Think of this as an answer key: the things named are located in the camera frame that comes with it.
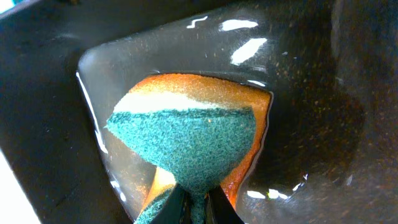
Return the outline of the black water tray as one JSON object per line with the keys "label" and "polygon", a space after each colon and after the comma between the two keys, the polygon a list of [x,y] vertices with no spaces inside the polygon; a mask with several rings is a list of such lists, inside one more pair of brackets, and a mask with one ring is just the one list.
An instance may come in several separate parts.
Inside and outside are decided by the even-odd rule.
{"label": "black water tray", "polygon": [[270,91],[247,223],[397,222],[396,1],[24,1],[1,14],[1,151],[42,223],[132,223],[154,176],[106,128],[156,73]]}

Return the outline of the green yellow scrub sponge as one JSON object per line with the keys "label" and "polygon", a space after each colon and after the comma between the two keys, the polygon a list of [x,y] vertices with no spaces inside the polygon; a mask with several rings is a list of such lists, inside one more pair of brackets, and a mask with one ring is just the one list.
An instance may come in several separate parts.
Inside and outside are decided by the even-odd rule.
{"label": "green yellow scrub sponge", "polygon": [[156,166],[137,217],[149,223],[173,187],[192,200],[193,223],[205,221],[205,197],[221,187],[236,205],[239,187],[259,152],[271,94],[235,82],[170,73],[145,78],[116,104],[106,127]]}

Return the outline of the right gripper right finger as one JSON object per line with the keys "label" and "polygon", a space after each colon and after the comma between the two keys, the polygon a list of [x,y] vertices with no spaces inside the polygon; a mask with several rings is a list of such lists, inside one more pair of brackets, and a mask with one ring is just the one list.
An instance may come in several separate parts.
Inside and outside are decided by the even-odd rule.
{"label": "right gripper right finger", "polygon": [[220,186],[211,189],[205,198],[205,223],[244,224]]}

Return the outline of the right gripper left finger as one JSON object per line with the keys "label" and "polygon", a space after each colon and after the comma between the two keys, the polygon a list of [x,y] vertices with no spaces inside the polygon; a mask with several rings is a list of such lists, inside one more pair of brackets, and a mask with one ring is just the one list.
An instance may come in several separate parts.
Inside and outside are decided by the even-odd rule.
{"label": "right gripper left finger", "polygon": [[177,184],[150,224],[186,224],[187,192]]}

